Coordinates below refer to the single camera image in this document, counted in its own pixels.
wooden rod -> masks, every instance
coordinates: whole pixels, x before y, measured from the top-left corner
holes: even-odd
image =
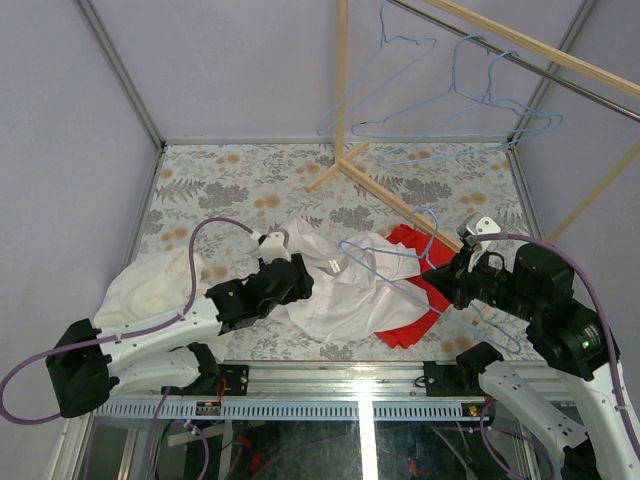
[[[346,175],[358,182],[360,185],[362,185],[384,203],[389,205],[404,218],[409,219],[411,213],[413,213],[414,210],[412,206],[405,203],[397,195],[393,194],[378,182],[373,180],[371,177],[369,177],[367,174],[362,173],[356,167],[348,162],[345,162],[343,159],[338,160],[338,165],[340,166],[340,170],[342,170]],[[416,214],[411,217],[411,221],[416,227],[418,227],[423,232],[428,233],[429,235],[433,235],[436,231],[435,224],[424,215]],[[438,232],[435,233],[435,236],[447,247],[456,252],[458,252],[460,248],[462,248],[462,243],[457,236],[451,235],[443,230],[438,230]]]
[[[338,167],[337,163],[334,163],[333,165],[331,165],[324,172],[322,172],[320,175],[314,178],[311,182],[309,182],[309,184],[307,185],[307,192],[312,192],[313,190],[315,190],[318,185],[320,185],[326,179],[331,177],[334,173],[337,173],[339,170],[340,170],[340,167]]]
[[[351,161],[353,158],[360,155],[368,146],[369,146],[369,140],[365,140],[357,147],[353,147],[351,150],[349,150],[349,153],[347,153],[342,160],[344,160],[345,162]],[[339,170],[340,168],[338,167],[337,163],[334,163],[333,165],[331,165],[324,172],[318,175],[317,178],[313,179],[313,181],[309,183],[309,185],[307,185],[307,192],[313,191],[318,185],[320,185],[327,178],[329,178],[331,175],[338,172]]]
[[[478,326],[478,324],[482,323],[482,318],[486,318],[489,316],[489,314],[491,313],[492,307],[489,305],[485,305],[484,308],[482,309],[482,313],[478,313],[478,315],[475,316],[475,318],[473,319],[473,322],[471,322],[471,325],[473,325],[474,327]]]
[[[622,159],[614,165],[614,167],[609,170],[602,180],[598,182],[598,184],[593,187],[593,189],[585,195],[585,197],[578,203],[576,208],[574,208],[567,218],[565,218],[560,225],[547,237],[548,242],[555,242],[560,234],[566,230],[566,228],[571,225],[576,218],[584,212],[589,205],[593,203],[593,201],[600,196],[600,194],[613,182],[618,175],[622,173],[622,171],[629,166],[629,164],[640,154],[640,140],[637,140],[636,143],[631,147],[631,149],[622,157]]]
[[[347,49],[349,47],[349,0],[337,0],[337,37],[336,37],[336,101],[340,104],[336,110],[336,118],[340,121],[335,126],[335,143],[333,156],[337,160],[344,154],[344,112],[347,99],[343,98],[347,88]]]
[[[562,52],[557,48],[553,48],[546,43],[543,43],[535,38],[531,38],[523,33],[518,32],[512,28],[509,28],[501,23],[498,23],[489,18],[469,10],[468,8],[461,7],[450,0],[424,0],[426,3],[433,5],[434,7],[444,10],[451,15],[473,23],[479,27],[482,27],[496,35],[501,36],[521,47],[526,48],[532,52],[538,53],[548,60],[569,68],[575,72],[578,72],[586,77],[597,80],[603,85],[607,85],[611,88],[615,88],[619,92],[625,93],[633,98],[640,99],[640,85],[636,85],[629,80],[625,80],[622,77],[618,77],[613,73],[607,72],[602,68],[596,67],[590,63],[580,60],[579,58]]]

white fabric wall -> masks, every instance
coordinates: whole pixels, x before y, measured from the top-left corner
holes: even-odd
[[[154,149],[69,0],[0,2],[0,375],[92,317],[122,268]],[[56,411],[44,362],[10,410]],[[0,419],[3,479],[41,479],[62,421]]]
[[[574,54],[640,84],[640,3],[602,2]],[[571,72],[567,78],[640,111],[633,100]],[[555,132],[519,146],[542,226],[547,234],[640,138],[640,125],[555,87],[547,108],[565,122]],[[636,160],[558,239],[595,283],[622,350],[627,385],[640,407],[640,159]]]
[[[165,138],[193,143],[207,139],[306,139],[314,141],[320,117],[333,105],[335,0],[94,0],[133,81]],[[420,0],[414,5],[460,22]],[[459,3],[557,45],[580,0],[461,0]],[[380,0],[350,1],[349,75],[378,47]],[[440,93],[451,78],[451,54],[459,40],[397,7],[386,9],[390,36],[433,35],[438,47],[395,87],[381,92],[353,120],[377,118]],[[488,39],[510,48],[508,42]],[[352,104],[423,50],[391,47],[372,64]],[[474,45],[463,52],[467,90],[486,89],[488,63],[495,58]],[[534,54],[522,56],[546,66]],[[538,78],[505,62],[496,69],[499,93],[526,103]],[[467,106],[448,97],[389,124],[390,136],[426,131]],[[503,131],[515,125],[504,110],[478,110],[449,133]]]

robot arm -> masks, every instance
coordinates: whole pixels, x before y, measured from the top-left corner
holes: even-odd
[[[250,327],[276,305],[311,296],[313,278],[302,256],[289,254],[287,234],[261,237],[260,269],[248,278],[230,280],[182,308],[133,324],[95,329],[88,319],[73,323],[56,347],[117,338],[47,358],[60,412],[70,418],[102,405],[110,395],[174,387],[181,394],[215,393],[220,369],[205,344],[221,333]],[[163,327],[169,320],[180,319]],[[133,332],[148,331],[132,337]]]
[[[567,385],[584,427],[528,387],[489,344],[458,356],[465,387],[479,387],[505,404],[562,466],[564,480],[638,478],[640,462],[616,410],[603,327],[594,311],[573,298],[573,269],[553,252],[526,244],[516,253],[513,272],[507,271],[504,258],[488,251],[487,242],[467,241],[489,233],[486,229],[495,232],[495,227],[490,218],[470,217],[458,230],[464,241],[461,251],[423,278],[455,308],[478,299],[529,322],[528,340]],[[501,267],[493,266],[493,260]],[[622,378],[617,347],[615,357]],[[635,411],[629,413],[634,430],[640,431]]]

clothes hanger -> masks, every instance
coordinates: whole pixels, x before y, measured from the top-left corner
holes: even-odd
[[[362,65],[362,67],[360,67],[360,69],[358,70],[358,72],[356,73],[355,77],[353,78],[353,80],[349,83],[349,85],[347,86],[347,88],[345,89],[345,91],[342,93],[342,96],[340,97],[340,101],[334,105],[327,113],[324,114],[324,116],[322,117],[322,119],[320,120],[320,123],[318,125],[318,128],[316,129],[316,133],[319,136],[323,136],[326,135],[327,132],[329,132],[331,129],[333,129],[333,127],[336,126],[336,124],[338,122],[340,122],[340,120],[342,120],[343,118],[345,118],[347,115],[349,115],[351,112],[353,112],[354,110],[358,109],[359,107],[361,107],[362,105],[364,105],[367,101],[369,101],[374,95],[376,95],[380,90],[382,90],[384,87],[386,87],[387,85],[389,85],[389,83],[391,83],[393,80],[395,80],[397,77],[399,77],[400,75],[402,75],[404,72],[406,72],[407,70],[409,70],[413,65],[415,65],[416,63],[418,63],[420,60],[422,60],[423,58],[425,58],[427,55],[429,55],[436,46],[437,40],[435,38],[432,37],[424,37],[422,39],[417,39],[417,38],[413,38],[413,37],[407,37],[405,35],[395,35],[391,38],[387,37],[387,32],[386,32],[386,24],[385,24],[385,20],[384,20],[384,9],[385,9],[385,5],[387,3],[387,0],[382,0],[382,3],[380,5],[380,12],[379,12],[379,17],[380,17],[380,46],[378,47],[378,50],[376,50],[374,52],[373,55],[371,55]],[[369,67],[369,65],[373,62],[373,60],[380,54],[382,53],[382,51],[384,50],[386,45],[391,44],[394,41],[397,40],[403,40],[406,42],[410,42],[413,43],[414,45],[421,47],[423,45],[425,45],[427,42],[429,42],[431,44],[430,48],[424,52],[423,54],[421,54],[418,58],[416,58],[415,60],[413,60],[412,62],[408,63],[407,65],[405,65],[404,67],[402,67],[398,72],[396,72],[395,74],[393,74],[389,79],[387,79],[382,85],[380,85],[379,87],[377,87],[375,90],[373,90],[373,92],[369,93],[368,95],[366,95],[362,100],[360,100],[358,103],[356,103],[355,105],[353,105],[352,107],[350,107],[343,115],[341,115],[339,118],[336,118],[335,120],[333,120],[333,122],[326,126],[325,124],[330,120],[330,118],[332,117],[332,115],[336,112],[336,110],[338,110],[338,108],[340,107],[340,105],[342,105],[342,103],[344,102],[345,97],[347,96],[347,94],[351,91],[352,87],[358,83],[358,81],[360,80],[360,78],[365,74],[367,68]]]
[[[388,122],[389,120],[391,120],[392,118],[395,118],[399,115],[402,115],[404,113],[407,113],[409,111],[412,111],[418,107],[421,107],[423,105],[429,104],[435,100],[438,100],[440,98],[445,97],[446,95],[449,95],[450,93],[456,93],[459,94],[465,98],[468,98],[470,100],[473,100],[474,102],[476,102],[475,105],[472,105],[470,107],[466,107],[463,108],[461,110],[459,110],[458,112],[455,112],[453,115],[451,115],[449,118],[447,118],[446,120],[442,121],[441,123],[439,123],[438,125],[436,125],[435,127],[431,128],[430,130],[428,130],[427,132],[421,134],[420,136],[418,136],[417,138],[415,138],[415,135],[404,135],[404,137],[407,138],[415,138],[414,142],[409,145],[409,146],[401,146],[401,147],[396,147],[393,148],[387,152],[382,153],[379,157],[378,157],[378,165],[382,166],[382,167],[389,167],[389,166],[393,166],[393,165],[401,165],[401,164],[406,164],[406,163],[416,163],[416,162],[420,162],[423,161],[424,159],[422,158],[418,158],[418,159],[407,159],[407,160],[400,160],[400,161],[396,161],[396,162],[387,162],[386,158],[390,155],[393,154],[398,154],[398,153],[406,153],[407,151],[410,151],[411,149],[413,149],[416,144],[418,144],[419,142],[421,142],[422,140],[426,139],[426,138],[443,138],[443,137],[474,137],[474,138],[478,138],[478,137],[483,137],[483,136],[487,136],[487,137],[495,137],[495,136],[507,136],[507,135],[512,135],[514,133],[522,133],[523,135],[521,136],[521,138],[519,138],[517,141],[522,141],[522,140],[526,140],[529,138],[532,138],[534,136],[537,135],[541,135],[543,133],[546,133],[548,131],[554,130],[556,128],[558,128],[560,126],[560,124],[562,123],[562,115],[560,114],[546,114],[546,113],[541,113],[538,112],[537,110],[534,110],[532,108],[527,107],[526,105],[523,105],[522,103],[518,102],[516,99],[514,98],[509,98],[509,97],[504,97],[504,98],[494,98],[494,92],[493,92],[493,87],[494,87],[494,82],[493,82],[493,69],[495,67],[495,65],[502,60],[506,55],[517,55],[517,52],[515,51],[508,51],[508,52],[504,52],[503,54],[501,54],[500,56],[496,57],[496,59],[494,59],[491,64],[489,65],[488,68],[488,77],[489,77],[489,81],[487,84],[487,90],[484,92],[484,94],[482,95],[482,97],[476,97],[470,93],[464,92],[458,85],[458,79],[457,79],[457,70],[456,67],[458,65],[458,49],[460,48],[460,46],[466,42],[467,40],[471,39],[471,38],[479,38],[479,39],[483,39],[484,37],[480,36],[480,35],[468,35],[467,37],[463,38],[462,40],[460,40],[455,48],[454,48],[454,53],[453,53],[453,65],[452,65],[452,75],[451,75],[451,84],[449,85],[449,87],[447,88],[446,91],[432,96],[426,100],[420,101],[410,107],[401,109],[397,112],[394,112],[390,115],[387,115],[384,119],[382,120],[374,120],[374,121],[366,121],[366,122],[361,122],[358,124],[354,124],[351,127],[351,133],[353,135],[356,136],[362,136],[362,137],[378,137],[378,138],[384,138],[384,137],[388,137],[388,135],[379,135],[379,134],[371,134],[371,133],[363,133],[360,131],[357,131],[356,129],[358,127],[361,127],[363,125],[374,125],[374,124],[378,124],[378,125],[382,125],[385,124],[386,122]],[[455,120],[456,118],[460,117],[461,115],[464,115],[472,110],[475,110],[477,108],[480,108],[482,106],[487,106],[487,107],[493,107],[493,108],[501,108],[504,110],[510,110],[512,111],[514,114],[516,114],[518,117],[524,117],[524,116],[532,116],[532,117],[536,117],[539,118],[543,121],[541,126],[533,126],[533,127],[528,127],[528,128],[521,128],[521,129],[514,129],[514,130],[508,130],[508,131],[494,131],[494,132],[474,132],[474,133],[466,133],[466,134],[441,134],[441,133],[436,133],[439,129],[441,129],[443,126],[449,124],[450,122],[452,122],[453,120]],[[505,146],[508,145],[512,145],[515,144],[516,141],[512,140],[506,143],[500,143],[498,145],[491,145],[491,146],[485,146],[485,147],[478,147],[478,148],[472,148],[469,150],[465,150],[463,152],[452,152],[452,153],[446,153],[446,154],[441,154],[441,155],[436,155],[436,156],[432,156],[429,157],[431,160],[435,160],[435,159],[440,159],[440,158],[451,158],[451,157],[457,157],[460,155],[466,155],[466,154],[470,154],[470,153],[477,153],[477,152],[485,152],[485,151],[489,151],[489,150],[496,150],[496,149],[502,149]]]
[[[349,251],[348,247],[351,248],[351,251],[353,251],[353,249],[357,249],[357,250],[360,250],[361,252],[374,252],[374,253],[382,253],[382,254],[387,254],[387,255],[396,255],[396,256],[400,256],[400,257],[409,257],[409,258],[417,258],[417,259],[424,258],[427,261],[427,263],[429,264],[429,266],[431,268],[435,269],[436,265],[434,265],[432,263],[431,259],[429,258],[429,253],[430,253],[431,247],[433,245],[433,240],[434,240],[434,238],[436,238],[436,235],[438,233],[438,229],[440,227],[439,222],[438,222],[438,217],[436,216],[435,212],[433,210],[431,210],[430,208],[428,208],[428,207],[418,207],[418,208],[415,208],[413,210],[413,212],[411,212],[411,215],[409,215],[409,218],[408,218],[409,222],[411,222],[411,219],[413,218],[413,216],[416,213],[419,213],[419,212],[428,213],[431,216],[431,218],[433,218],[433,221],[434,221],[434,224],[435,224],[435,230],[434,230],[433,234],[431,235],[431,238],[429,239],[429,242],[427,243],[427,247],[425,248],[424,252],[421,255],[417,255],[417,254],[413,255],[413,254],[408,254],[408,253],[400,253],[400,252],[382,250],[382,249],[374,248],[374,247],[362,247],[362,246],[358,245],[357,243],[351,242],[349,240],[341,240],[338,243],[338,247],[340,248],[340,250],[347,257],[351,258],[353,261],[358,263],[360,266],[364,267],[369,272],[373,273],[376,277],[380,278],[381,280],[383,280],[384,282],[388,283],[392,287],[394,287],[397,290],[401,291],[405,295],[408,295],[409,297],[413,298],[414,300],[420,302],[427,309],[433,310],[434,312],[438,313],[443,318],[446,318],[447,320],[451,320],[453,323],[458,325],[460,328],[469,331],[473,335],[482,338],[483,340],[495,345],[496,347],[498,347],[498,348],[500,348],[502,350],[505,350],[506,352],[511,353],[513,355],[518,355],[522,351],[522,345],[520,344],[518,339],[515,338],[514,336],[510,335],[509,333],[507,333],[502,327],[500,327],[500,325],[498,325],[498,324],[492,322],[491,320],[485,318],[484,314],[482,313],[482,310],[478,306],[476,306],[473,302],[471,302],[469,304],[469,306],[480,315],[482,321],[484,323],[486,323],[487,325],[489,325],[491,328],[494,328],[495,330],[498,330],[500,333],[502,333],[511,343],[513,343],[516,346],[516,349],[511,349],[511,348],[509,348],[509,347],[507,347],[505,345],[502,345],[501,343],[497,342],[496,340],[494,340],[493,338],[489,337],[488,335],[485,335],[480,330],[478,330],[477,328],[469,325],[468,323],[464,322],[463,320],[460,320],[459,318],[457,318],[457,317],[455,317],[453,315],[450,315],[447,312],[441,312],[440,310],[434,308],[433,306],[429,305],[429,303],[425,302],[424,299],[418,297],[417,295],[414,295],[412,292],[410,292],[406,288],[402,287],[402,285],[399,285],[396,281],[385,277],[383,274],[381,274],[380,272],[375,270],[375,268],[371,267],[370,265],[367,265],[365,262],[360,260],[357,256],[355,256],[353,253],[351,253]]]

red wire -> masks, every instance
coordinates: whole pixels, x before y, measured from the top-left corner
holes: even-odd
[[[220,404],[220,408],[222,408],[222,399],[224,398],[224,392],[227,389],[227,379],[222,377],[218,381],[218,403]]]

